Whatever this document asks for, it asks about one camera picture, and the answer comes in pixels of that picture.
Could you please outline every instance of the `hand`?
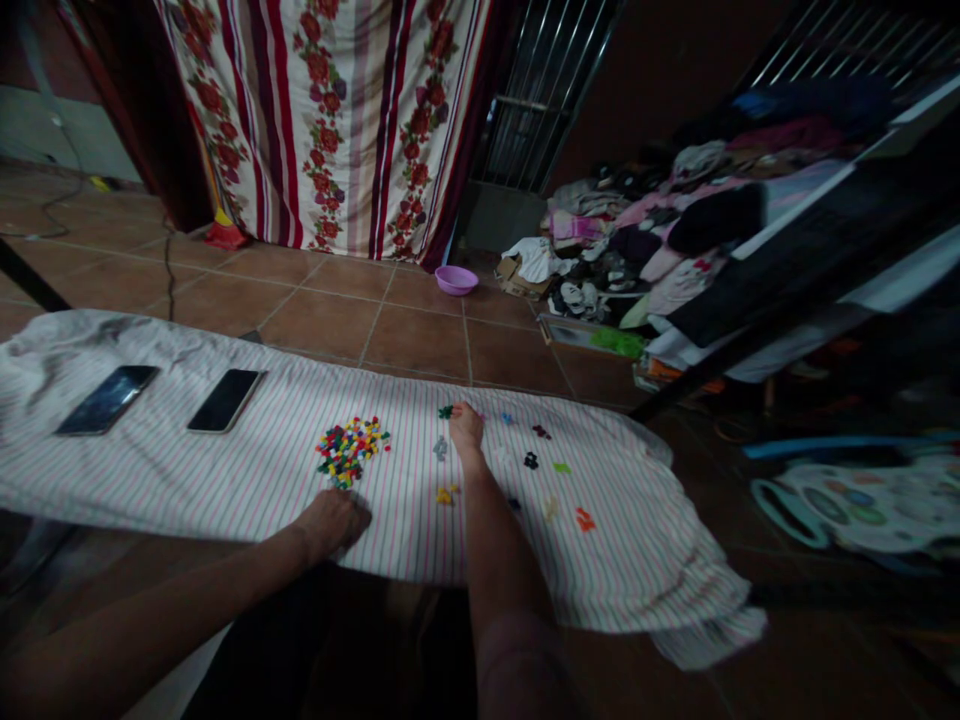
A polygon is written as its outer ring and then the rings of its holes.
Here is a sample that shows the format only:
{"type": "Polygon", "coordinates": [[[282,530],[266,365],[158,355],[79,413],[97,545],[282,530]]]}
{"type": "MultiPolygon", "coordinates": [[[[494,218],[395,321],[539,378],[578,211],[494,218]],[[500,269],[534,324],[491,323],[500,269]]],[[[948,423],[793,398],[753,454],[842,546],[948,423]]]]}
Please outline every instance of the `hand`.
{"type": "Polygon", "coordinates": [[[483,420],[468,403],[456,403],[450,415],[450,439],[457,452],[479,450],[483,440],[483,420]]]}
{"type": "Polygon", "coordinates": [[[340,548],[353,545],[370,526],[370,512],[360,507],[353,493],[322,490],[291,526],[305,531],[310,566],[340,548]]]}

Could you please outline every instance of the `pile of clothes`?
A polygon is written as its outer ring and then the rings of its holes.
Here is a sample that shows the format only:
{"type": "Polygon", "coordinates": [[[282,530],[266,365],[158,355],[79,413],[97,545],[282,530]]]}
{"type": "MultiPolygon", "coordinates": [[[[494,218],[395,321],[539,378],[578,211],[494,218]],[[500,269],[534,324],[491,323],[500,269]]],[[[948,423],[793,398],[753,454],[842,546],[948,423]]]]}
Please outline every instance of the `pile of clothes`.
{"type": "Polygon", "coordinates": [[[559,188],[541,236],[504,255],[522,255],[533,282],[558,278],[551,312],[638,328],[706,290],[737,247],[847,167],[895,114],[892,98],[875,76],[754,88],[678,131],[683,149],[665,160],[601,164],[559,188]]]}

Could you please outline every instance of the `black smartphone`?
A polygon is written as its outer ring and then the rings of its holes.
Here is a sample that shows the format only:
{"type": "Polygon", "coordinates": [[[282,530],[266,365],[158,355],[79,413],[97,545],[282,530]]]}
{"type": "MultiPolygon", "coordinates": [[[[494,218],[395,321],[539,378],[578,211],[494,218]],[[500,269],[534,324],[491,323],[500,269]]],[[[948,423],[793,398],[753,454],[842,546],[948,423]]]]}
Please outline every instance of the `black smartphone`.
{"type": "Polygon", "coordinates": [[[187,424],[187,430],[230,432],[264,375],[258,370],[227,370],[187,424]]]}
{"type": "Polygon", "coordinates": [[[55,435],[103,435],[113,427],[160,368],[150,365],[118,367],[77,406],[55,435]]]}

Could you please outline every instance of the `red floral pattern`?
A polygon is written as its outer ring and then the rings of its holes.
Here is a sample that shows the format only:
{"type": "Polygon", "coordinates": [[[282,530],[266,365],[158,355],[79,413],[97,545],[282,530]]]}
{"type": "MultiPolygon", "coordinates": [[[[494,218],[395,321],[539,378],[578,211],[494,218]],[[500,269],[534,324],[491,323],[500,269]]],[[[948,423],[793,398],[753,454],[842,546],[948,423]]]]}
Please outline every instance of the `red floral pattern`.
{"type": "Polygon", "coordinates": [[[423,194],[427,185],[433,181],[426,162],[429,150],[427,144],[430,135],[445,123],[450,115],[447,93],[443,87],[443,73],[460,46],[453,39],[453,23],[444,18],[446,10],[447,0],[431,0],[427,6],[431,33],[424,51],[425,63],[431,72],[426,83],[417,88],[417,108],[400,130],[403,157],[407,161],[403,170],[403,177],[407,181],[407,194],[400,201],[400,214],[387,225],[387,229],[394,234],[394,249],[389,256],[393,259],[414,255],[410,241],[417,228],[427,220],[423,194]]]}
{"type": "Polygon", "coordinates": [[[217,84],[213,67],[210,44],[218,34],[217,21],[213,12],[203,0],[180,0],[170,7],[170,16],[179,30],[183,43],[192,58],[187,72],[187,84],[194,89],[197,100],[206,111],[201,122],[208,128],[207,146],[213,162],[219,170],[223,183],[223,199],[234,220],[246,227],[243,209],[248,205],[245,197],[238,194],[232,186],[240,183],[240,165],[250,161],[250,153],[241,142],[237,126],[230,114],[230,105],[217,84]]]}
{"type": "Polygon", "coordinates": [[[310,99],[317,104],[318,115],[310,127],[313,147],[303,172],[313,181],[314,201],[319,215],[315,215],[314,241],[311,250],[330,252],[330,241],[343,230],[340,224],[340,206],[346,196],[333,179],[330,166],[343,142],[337,129],[340,108],[347,99],[347,83],[332,61],[330,51],[322,45],[325,37],[333,34],[333,20],[340,11],[340,0],[307,0],[300,15],[300,27],[293,36],[293,49],[307,65],[310,75],[310,99]]]}

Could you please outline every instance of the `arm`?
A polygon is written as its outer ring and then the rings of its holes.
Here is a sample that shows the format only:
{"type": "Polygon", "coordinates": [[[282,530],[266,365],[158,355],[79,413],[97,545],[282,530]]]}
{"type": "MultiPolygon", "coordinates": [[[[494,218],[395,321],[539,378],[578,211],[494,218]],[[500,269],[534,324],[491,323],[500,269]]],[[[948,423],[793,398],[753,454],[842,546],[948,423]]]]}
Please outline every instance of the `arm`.
{"type": "Polygon", "coordinates": [[[453,406],[450,438],[463,465],[467,586],[474,646],[498,618],[528,611],[551,627],[553,605],[533,550],[480,449],[483,421],[466,403],[453,406]]]}
{"type": "Polygon", "coordinates": [[[291,525],[224,560],[114,603],[5,659],[10,718],[114,717],[184,657],[370,524],[349,492],[325,490],[291,525]]]}

